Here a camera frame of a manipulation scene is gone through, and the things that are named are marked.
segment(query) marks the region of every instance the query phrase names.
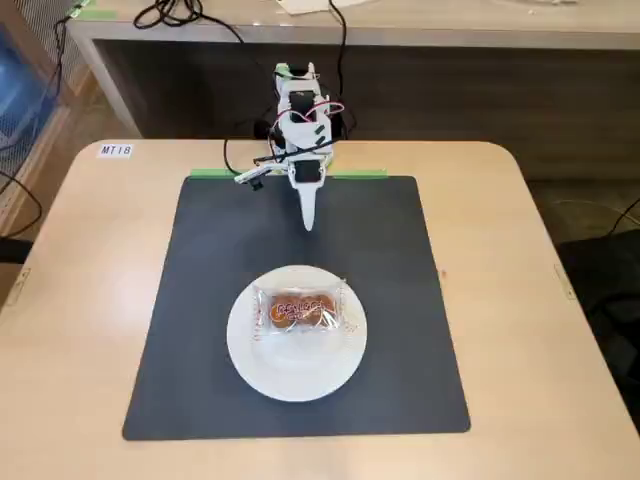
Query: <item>tabletop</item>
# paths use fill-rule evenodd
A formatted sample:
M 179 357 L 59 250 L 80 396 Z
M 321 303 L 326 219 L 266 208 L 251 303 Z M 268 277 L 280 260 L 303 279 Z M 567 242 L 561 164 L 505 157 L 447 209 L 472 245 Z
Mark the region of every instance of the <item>tabletop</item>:
M 637 478 L 640 440 L 518 166 L 474 142 L 340 142 L 332 167 L 416 177 L 470 431 L 126 442 L 179 190 L 223 166 L 222 143 L 109 141 L 130 158 L 101 158 L 102 143 L 76 158 L 0 316 L 0 478 Z M 239 168 L 266 152 L 229 145 Z
M 131 23 L 151 3 L 100 0 L 90 4 L 80 20 Z M 208 15 L 240 27 L 247 41 L 278 43 L 291 37 L 289 41 L 338 43 L 340 39 L 340 26 L 328 12 L 291 16 L 276 0 L 202 3 Z M 351 44 L 640 48 L 636 38 L 640 33 L 640 2 L 635 0 L 557 0 L 555 4 L 552 0 L 370 0 L 342 10 Z M 290 27 L 305 27 L 305 34 Z M 163 28 L 145 31 L 144 35 L 154 37 Z M 186 31 L 190 29 L 195 31 L 197 26 L 191 25 Z M 185 30 L 180 30 L 167 29 L 166 36 L 158 38 L 186 38 Z M 133 29 L 120 34 L 132 38 L 142 35 Z M 229 35 L 227 41 L 234 39 Z

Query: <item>white paper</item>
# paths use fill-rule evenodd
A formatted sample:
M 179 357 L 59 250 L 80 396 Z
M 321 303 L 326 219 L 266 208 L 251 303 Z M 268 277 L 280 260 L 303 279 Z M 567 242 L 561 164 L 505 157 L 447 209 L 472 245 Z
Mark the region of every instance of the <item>white paper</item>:
M 130 143 L 103 143 L 98 158 L 131 158 L 133 145 Z
M 327 0 L 276 0 L 278 4 L 289 15 L 300 15 L 302 13 L 323 12 L 329 10 L 329 2 Z M 369 2 L 371 0 L 334 0 L 336 7 L 348 7 L 350 5 L 358 5 L 360 3 Z

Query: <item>table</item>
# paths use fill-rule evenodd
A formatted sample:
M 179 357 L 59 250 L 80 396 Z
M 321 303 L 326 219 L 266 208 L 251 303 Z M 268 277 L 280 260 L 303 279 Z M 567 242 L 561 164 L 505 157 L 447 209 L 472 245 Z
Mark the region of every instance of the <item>table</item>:
M 0 316 L 0 477 L 637 478 L 640 440 L 522 175 L 474 142 L 341 142 L 333 167 L 417 178 L 469 432 L 125 442 L 180 186 L 223 165 L 219 141 L 133 146 L 78 155 Z
M 640 4 L 531 1 L 344 8 L 352 138 L 490 141 L 514 152 L 527 179 L 637 177 Z M 313 61 L 337 97 L 341 31 L 329 13 L 291 17 L 275 0 L 204 0 L 205 12 L 238 29 L 247 42 L 238 45 L 208 23 L 136 30 L 150 3 L 100 0 L 69 24 L 132 134 L 253 138 L 252 121 L 274 102 L 254 61 L 266 71 Z
M 117 86 L 101 40 L 232 42 L 224 28 L 202 22 L 179 29 L 136 30 L 151 0 L 100 0 L 70 30 L 120 118 L 139 127 Z M 204 0 L 204 11 L 235 26 L 249 43 L 337 44 L 340 25 L 328 12 L 288 15 L 275 0 Z M 344 8 L 350 45 L 638 49 L 640 5 L 634 0 L 581 0 L 577 6 L 531 0 L 377 0 Z

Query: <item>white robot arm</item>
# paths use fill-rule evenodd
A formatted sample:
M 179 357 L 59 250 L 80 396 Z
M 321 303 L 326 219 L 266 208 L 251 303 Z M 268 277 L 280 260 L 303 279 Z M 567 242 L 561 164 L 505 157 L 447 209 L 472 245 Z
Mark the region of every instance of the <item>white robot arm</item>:
M 280 100 L 269 132 L 269 142 L 275 139 L 274 158 L 238 175 L 235 181 L 248 183 L 272 172 L 285 172 L 298 191 L 304 226 L 311 231 L 316 192 L 324 185 L 333 158 L 329 116 L 344 107 L 322 96 L 313 63 L 302 75 L 294 75 L 287 64 L 278 64 L 275 76 Z

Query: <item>packaged cookie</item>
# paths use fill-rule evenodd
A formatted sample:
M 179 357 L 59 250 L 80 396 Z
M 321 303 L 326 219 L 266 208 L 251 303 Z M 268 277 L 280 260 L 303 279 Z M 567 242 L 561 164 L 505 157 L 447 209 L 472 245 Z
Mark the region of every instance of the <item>packaged cookie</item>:
M 342 287 L 264 289 L 254 285 L 259 334 L 328 331 L 340 326 Z

